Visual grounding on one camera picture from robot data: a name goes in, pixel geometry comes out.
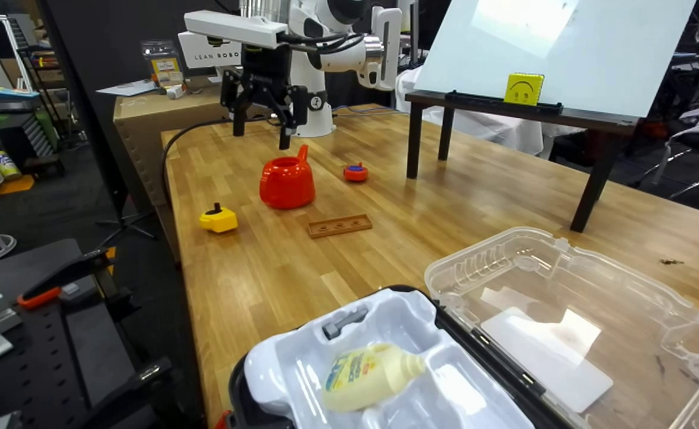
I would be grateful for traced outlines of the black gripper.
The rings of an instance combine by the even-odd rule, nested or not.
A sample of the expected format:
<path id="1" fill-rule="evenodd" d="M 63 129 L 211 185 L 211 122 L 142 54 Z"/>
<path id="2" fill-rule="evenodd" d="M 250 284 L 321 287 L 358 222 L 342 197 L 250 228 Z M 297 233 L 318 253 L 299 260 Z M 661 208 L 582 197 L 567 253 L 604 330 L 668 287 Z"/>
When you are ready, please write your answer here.
<path id="1" fill-rule="evenodd" d="M 233 111 L 233 135 L 247 133 L 247 111 L 254 103 L 268 104 L 279 119 L 279 151 L 290 151 L 293 122 L 307 119 L 307 91 L 303 85 L 244 70 L 223 71 L 220 100 Z"/>

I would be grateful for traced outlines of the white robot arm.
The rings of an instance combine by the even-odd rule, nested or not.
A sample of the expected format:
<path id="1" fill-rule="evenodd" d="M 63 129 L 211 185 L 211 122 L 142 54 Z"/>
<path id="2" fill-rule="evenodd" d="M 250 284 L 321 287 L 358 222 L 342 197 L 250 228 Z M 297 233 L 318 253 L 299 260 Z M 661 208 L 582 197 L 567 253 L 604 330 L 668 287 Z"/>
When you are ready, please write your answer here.
<path id="1" fill-rule="evenodd" d="M 233 133 L 248 109 L 279 119 L 279 148 L 334 131 L 327 77 L 354 71 L 364 88 L 392 91 L 400 61 L 404 9 L 369 0 L 241 0 L 241 13 L 194 9 L 192 33 L 241 46 L 241 67 L 224 75 L 223 103 Z"/>

